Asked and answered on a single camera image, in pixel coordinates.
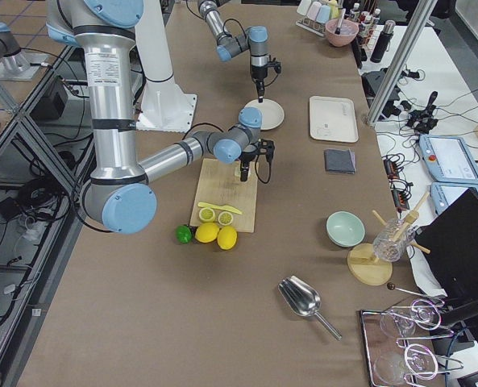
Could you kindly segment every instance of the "white tray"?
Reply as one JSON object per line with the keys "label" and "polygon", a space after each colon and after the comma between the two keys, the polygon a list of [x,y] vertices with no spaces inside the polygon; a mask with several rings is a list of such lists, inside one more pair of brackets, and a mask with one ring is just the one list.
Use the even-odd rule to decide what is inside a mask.
{"label": "white tray", "polygon": [[353,101],[346,98],[310,97],[310,136],[325,141],[357,142],[359,132]]}

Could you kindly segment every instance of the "white table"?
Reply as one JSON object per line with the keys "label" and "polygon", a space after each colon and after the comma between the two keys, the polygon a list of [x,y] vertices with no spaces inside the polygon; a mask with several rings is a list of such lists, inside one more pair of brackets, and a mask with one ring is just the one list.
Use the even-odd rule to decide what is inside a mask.
{"label": "white table", "polygon": [[[363,68],[360,72],[366,73],[388,67],[397,50],[397,45],[405,33],[405,29],[406,27],[396,27],[389,50],[385,53],[382,61],[378,64],[370,60],[363,62]],[[420,69],[425,72],[425,79],[423,81],[405,78],[407,84],[405,84],[405,82],[398,84],[403,92],[400,94],[402,100],[414,102],[419,105],[416,106],[417,109],[422,109],[420,106],[427,104],[429,96],[433,91],[438,92],[438,97],[434,104],[436,106],[448,105],[445,106],[444,109],[451,113],[460,114],[478,106],[478,102],[472,94],[465,95],[451,104],[457,97],[470,93],[470,89],[432,28],[424,28],[406,64],[407,68],[412,71]],[[400,127],[407,121],[407,116],[407,113],[404,112],[399,117],[392,116],[388,122],[378,122],[376,124],[375,130],[377,133],[380,133],[380,135],[378,135],[378,143],[382,156],[388,153],[393,154],[400,152],[405,155],[406,159],[413,159],[414,151],[403,146],[403,144],[408,146],[409,141],[404,142],[405,138],[398,135]],[[439,122],[436,128],[430,131],[430,134],[461,135],[468,145],[478,147],[478,139],[473,132],[477,126],[473,121],[478,122],[478,107],[464,114],[464,116],[473,121],[459,116],[447,118],[448,116],[452,116],[452,114],[444,110],[438,110],[434,117],[439,119]],[[406,127],[403,133],[405,135],[411,135],[413,131]],[[478,149],[470,148],[470,152],[474,159],[478,160]],[[410,208],[416,205],[421,196],[430,189],[430,183],[434,181],[428,173],[425,163],[421,160],[421,153],[419,153],[419,158],[419,162],[406,165],[402,174],[402,177],[407,181],[414,183],[412,187],[412,198],[409,200]],[[420,218],[415,224],[420,226],[430,224],[437,216],[434,211],[434,204],[430,199],[420,208],[419,213]],[[421,275],[422,268],[423,266],[428,267],[428,264],[419,251],[416,251],[416,256],[412,259],[412,264],[416,282],[422,287],[424,286],[422,281],[425,280]],[[456,378],[478,371],[478,343],[476,343],[473,348],[456,352],[454,357],[464,362],[464,369],[451,374],[449,386],[458,386],[459,384],[455,380]]]}

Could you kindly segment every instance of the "metal scoop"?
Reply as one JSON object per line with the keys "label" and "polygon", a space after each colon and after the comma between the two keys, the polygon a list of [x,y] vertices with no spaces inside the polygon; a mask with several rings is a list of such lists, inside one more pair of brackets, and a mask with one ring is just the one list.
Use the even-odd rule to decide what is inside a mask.
{"label": "metal scoop", "polygon": [[285,278],[278,289],[295,314],[302,317],[315,316],[337,340],[341,340],[341,334],[319,313],[321,298],[315,289],[296,276]]}

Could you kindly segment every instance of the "green bowl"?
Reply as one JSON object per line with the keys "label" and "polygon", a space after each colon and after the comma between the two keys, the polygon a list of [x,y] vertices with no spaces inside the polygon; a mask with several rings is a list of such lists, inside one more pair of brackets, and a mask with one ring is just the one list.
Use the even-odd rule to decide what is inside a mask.
{"label": "green bowl", "polygon": [[332,242],[341,248],[356,246],[364,236],[366,230],[362,221],[350,212],[334,212],[326,221],[326,233]]}

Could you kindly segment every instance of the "bowl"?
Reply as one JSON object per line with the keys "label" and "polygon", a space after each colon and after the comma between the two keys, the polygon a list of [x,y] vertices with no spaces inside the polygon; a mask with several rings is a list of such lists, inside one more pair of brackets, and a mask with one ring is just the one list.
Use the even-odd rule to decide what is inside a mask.
{"label": "bowl", "polygon": [[325,36],[332,46],[342,47],[351,43],[359,33],[359,24],[351,20],[343,20],[340,35],[335,34],[339,19],[328,20],[325,24]]}
{"label": "bowl", "polygon": [[326,233],[332,242],[341,248],[356,246],[364,236],[366,230],[362,221],[350,212],[334,212],[326,221]]}

